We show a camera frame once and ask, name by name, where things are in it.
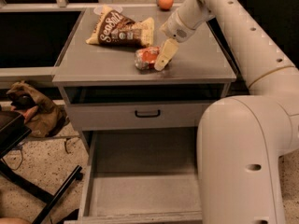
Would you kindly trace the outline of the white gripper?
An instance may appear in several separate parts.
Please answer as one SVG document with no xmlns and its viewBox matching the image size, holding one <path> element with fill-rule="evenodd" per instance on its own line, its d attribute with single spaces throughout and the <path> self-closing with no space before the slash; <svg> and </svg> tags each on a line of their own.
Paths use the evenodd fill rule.
<svg viewBox="0 0 299 224">
<path fill-rule="evenodd" d="M 178 51 L 178 43 L 185 42 L 189 38 L 189 30 L 178 16 L 178 11 L 170 15 L 160 30 L 168 37 L 160 47 L 154 68 L 162 71 L 172 60 Z"/>
</svg>

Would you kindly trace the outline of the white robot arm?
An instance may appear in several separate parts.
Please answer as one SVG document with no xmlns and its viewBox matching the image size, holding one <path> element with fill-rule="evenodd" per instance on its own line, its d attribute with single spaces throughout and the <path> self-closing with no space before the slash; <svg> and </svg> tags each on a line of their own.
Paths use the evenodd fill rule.
<svg viewBox="0 0 299 224">
<path fill-rule="evenodd" d="M 285 224 L 278 159 L 299 147 L 299 70 L 238 0 L 185 0 L 162 26 L 173 44 L 216 18 L 249 92 L 222 98 L 197 132 L 203 224 Z"/>
</svg>

